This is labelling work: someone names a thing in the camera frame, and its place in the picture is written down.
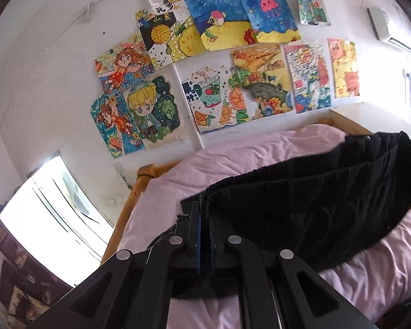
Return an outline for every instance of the wooden bed frame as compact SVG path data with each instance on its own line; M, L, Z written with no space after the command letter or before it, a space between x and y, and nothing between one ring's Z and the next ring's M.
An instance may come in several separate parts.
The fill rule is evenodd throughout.
M357 130L356 124L336 122L334 119L330 117L322 117L321 119L318 119L317 123L336 127L349 135L370 133L367 132L367 130L365 129ZM148 186L149 181L153 178L157 178L162 174L166 173L179 162L180 161L176 161L158 167L153 164L148 164L146 166L141 167L137 171L137 181L134 183L131 193L128 196L128 199L121 211L119 219L117 220L116 226L114 227L114 232L110 238L110 241L108 242L108 246L106 247L105 254L103 255L101 264L117 252L117 247L122 239L125 226L141 194L145 191L146 187Z

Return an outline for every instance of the pink bedsheet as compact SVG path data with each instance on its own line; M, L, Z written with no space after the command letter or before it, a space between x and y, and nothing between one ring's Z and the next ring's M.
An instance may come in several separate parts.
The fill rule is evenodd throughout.
M140 252L181 213L180 201L209 185L290 158L326 152L345 134L326 125L269 133L201 150L150 181L124 231L118 249ZM411 293L411 212L386 239L351 261L322 273L337 291L371 320ZM167 327L240 327L237 297L170 302Z

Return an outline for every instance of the silver rivet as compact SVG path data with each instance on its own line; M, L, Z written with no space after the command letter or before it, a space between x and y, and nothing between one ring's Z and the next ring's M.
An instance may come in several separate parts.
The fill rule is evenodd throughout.
M116 257L120 261L125 261L131 256L130 252L128 250L120 250L117 254Z
M294 257L294 253L291 250L281 250L280 257L285 260L290 260Z
M177 236L177 235L171 236L171 237L169 238L169 242L170 242L172 245L179 245L179 244L181 244L181 243L183 242L183 238L182 238L181 236Z
M242 238L238 235L231 235L228 237L228 242L237 245L242 242Z

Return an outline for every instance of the air conditioner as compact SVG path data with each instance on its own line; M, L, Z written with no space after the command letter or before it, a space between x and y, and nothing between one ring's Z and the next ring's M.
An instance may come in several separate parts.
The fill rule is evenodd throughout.
M411 32L378 7L368 9L377 37L392 46L411 53Z

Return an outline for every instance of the window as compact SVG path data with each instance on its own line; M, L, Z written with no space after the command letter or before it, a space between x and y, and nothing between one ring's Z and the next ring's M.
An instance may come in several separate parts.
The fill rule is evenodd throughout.
M97 269L113 232L60 156L18 189L0 220L33 257L71 286Z

